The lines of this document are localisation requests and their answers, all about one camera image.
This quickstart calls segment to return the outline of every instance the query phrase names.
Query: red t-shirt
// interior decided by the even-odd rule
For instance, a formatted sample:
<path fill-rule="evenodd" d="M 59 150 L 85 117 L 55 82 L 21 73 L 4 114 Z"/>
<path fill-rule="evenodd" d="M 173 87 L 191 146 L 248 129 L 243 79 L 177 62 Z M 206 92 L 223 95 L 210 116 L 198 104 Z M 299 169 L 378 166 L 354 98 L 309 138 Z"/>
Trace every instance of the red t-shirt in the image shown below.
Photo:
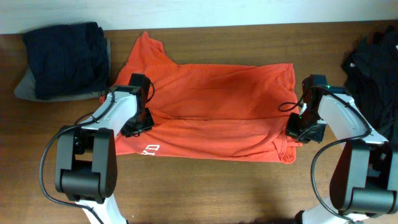
<path fill-rule="evenodd" d="M 295 160 L 301 144 L 284 133 L 290 113 L 278 111 L 281 103 L 297 101 L 292 64 L 177 65 L 163 44 L 145 32 L 115 85 L 127 85 L 132 73 L 145 74 L 155 85 L 147 104 L 155 126 L 138 138 L 117 138 L 117 154 L 286 164 Z"/>

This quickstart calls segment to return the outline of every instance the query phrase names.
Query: white wall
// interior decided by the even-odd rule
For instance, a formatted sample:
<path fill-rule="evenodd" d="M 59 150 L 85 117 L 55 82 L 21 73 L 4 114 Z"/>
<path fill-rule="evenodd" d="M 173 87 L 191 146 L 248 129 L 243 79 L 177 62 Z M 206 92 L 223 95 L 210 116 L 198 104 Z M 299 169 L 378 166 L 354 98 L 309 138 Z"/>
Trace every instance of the white wall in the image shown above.
<path fill-rule="evenodd" d="M 103 29 L 398 19 L 398 0 L 1 0 L 0 34 L 96 21 Z"/>

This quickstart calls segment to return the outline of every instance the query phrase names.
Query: brown wooden surface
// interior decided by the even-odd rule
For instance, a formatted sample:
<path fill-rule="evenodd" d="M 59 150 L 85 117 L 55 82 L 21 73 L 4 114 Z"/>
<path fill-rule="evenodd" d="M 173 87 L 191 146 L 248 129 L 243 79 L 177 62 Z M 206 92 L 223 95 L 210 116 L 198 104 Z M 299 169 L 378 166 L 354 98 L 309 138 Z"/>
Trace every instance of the brown wooden surface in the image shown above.
<path fill-rule="evenodd" d="M 346 79 L 340 68 L 355 43 L 392 22 L 349 22 L 268 26 L 149 30 L 177 63 L 266 65 L 294 63 L 297 83 L 312 73 L 331 85 Z M 107 31 L 115 76 L 143 30 Z M 0 35 L 0 222 L 88 223 L 83 211 L 47 200 L 39 189 L 39 161 L 47 141 L 64 124 L 99 107 L 97 99 L 66 103 L 18 100 L 12 91 L 27 67 L 20 35 Z M 298 96 L 302 94 L 296 86 Z M 116 199 L 130 223 L 238 223 L 256 218 L 293 217 L 318 202 L 310 185 L 310 163 L 319 148 L 334 140 L 329 129 L 322 144 L 298 148 L 292 165 L 125 155 L 118 157 Z M 323 196 L 340 155 L 324 153 L 317 165 Z M 53 184 L 55 147 L 45 166 Z M 384 215 L 366 223 L 397 223 Z"/>

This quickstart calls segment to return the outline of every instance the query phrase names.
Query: navy blue folded shirt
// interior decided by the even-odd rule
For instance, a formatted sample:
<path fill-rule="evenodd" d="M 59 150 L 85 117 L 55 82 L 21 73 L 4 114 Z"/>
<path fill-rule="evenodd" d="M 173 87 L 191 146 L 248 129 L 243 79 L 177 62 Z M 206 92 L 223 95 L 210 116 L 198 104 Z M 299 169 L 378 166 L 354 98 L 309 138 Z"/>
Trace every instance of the navy blue folded shirt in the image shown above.
<path fill-rule="evenodd" d="M 96 22 L 33 30 L 23 41 L 38 99 L 107 89 L 109 58 Z"/>

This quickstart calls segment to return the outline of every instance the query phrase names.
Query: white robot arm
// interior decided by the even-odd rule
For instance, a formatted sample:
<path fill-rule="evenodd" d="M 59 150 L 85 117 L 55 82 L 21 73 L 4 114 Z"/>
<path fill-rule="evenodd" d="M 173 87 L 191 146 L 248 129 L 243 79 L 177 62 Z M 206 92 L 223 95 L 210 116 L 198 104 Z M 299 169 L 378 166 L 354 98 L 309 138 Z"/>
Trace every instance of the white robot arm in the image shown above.
<path fill-rule="evenodd" d="M 47 145 L 40 163 L 40 186 L 44 195 L 62 205 L 83 208 L 91 223 L 126 224 L 113 195 L 118 169 L 115 137 L 139 136 L 151 130 L 154 122 L 145 108 L 149 87 L 154 86 L 141 74 L 132 74 L 129 85 L 115 86 L 104 103 L 85 121 L 64 126 Z M 55 188 L 69 201 L 51 197 L 43 184 L 44 160 L 51 144 L 58 139 Z M 92 161 L 76 159 L 77 154 L 93 153 Z"/>
<path fill-rule="evenodd" d="M 345 88 L 329 86 L 325 76 L 306 78 L 303 93 L 294 106 L 303 100 L 303 110 L 290 115 L 286 135 L 302 142 L 320 142 L 328 124 L 337 141 L 322 148 L 313 160 L 312 185 L 320 204 L 298 213 L 295 222 L 344 224 L 395 213 L 397 148 L 366 121 L 350 93 Z M 322 200 L 315 185 L 315 163 L 324 150 L 335 144 L 340 144 L 343 153 L 330 183 L 330 196 Z"/>

